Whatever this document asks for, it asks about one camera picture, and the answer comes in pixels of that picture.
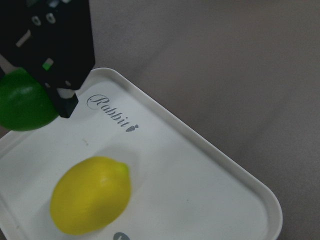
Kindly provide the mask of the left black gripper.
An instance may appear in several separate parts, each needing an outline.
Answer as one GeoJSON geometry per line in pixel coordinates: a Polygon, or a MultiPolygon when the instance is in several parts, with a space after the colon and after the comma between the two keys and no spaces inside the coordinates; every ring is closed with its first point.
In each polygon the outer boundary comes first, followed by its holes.
{"type": "Polygon", "coordinates": [[[0,53],[48,83],[46,92],[57,113],[70,118],[78,104],[74,90],[95,64],[89,1],[2,0],[0,53]]]}

